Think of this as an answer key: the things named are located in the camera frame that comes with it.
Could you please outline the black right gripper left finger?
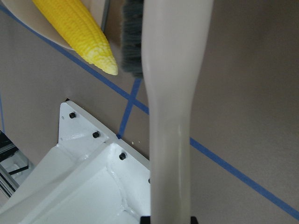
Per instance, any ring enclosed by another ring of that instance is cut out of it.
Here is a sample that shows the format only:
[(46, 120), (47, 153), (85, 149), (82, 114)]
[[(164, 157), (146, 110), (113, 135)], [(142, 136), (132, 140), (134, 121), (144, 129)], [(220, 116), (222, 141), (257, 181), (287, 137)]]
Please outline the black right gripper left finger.
[(140, 216), (140, 224), (151, 224), (151, 213), (147, 212), (147, 213), (143, 213)]

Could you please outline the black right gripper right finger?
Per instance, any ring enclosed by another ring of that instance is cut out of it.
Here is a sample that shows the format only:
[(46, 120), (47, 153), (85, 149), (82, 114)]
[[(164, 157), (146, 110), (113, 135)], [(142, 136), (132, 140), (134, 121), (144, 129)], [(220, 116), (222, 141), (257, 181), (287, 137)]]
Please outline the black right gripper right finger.
[(190, 224), (198, 224), (198, 220), (195, 216), (191, 215)]

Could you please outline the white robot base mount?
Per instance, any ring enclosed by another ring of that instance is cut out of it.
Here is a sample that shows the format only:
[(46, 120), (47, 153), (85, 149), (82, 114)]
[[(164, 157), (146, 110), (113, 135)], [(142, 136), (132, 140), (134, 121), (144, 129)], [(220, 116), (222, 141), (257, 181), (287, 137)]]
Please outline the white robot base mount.
[(0, 210), (3, 224), (137, 224), (150, 215), (149, 161), (72, 101), (58, 143)]

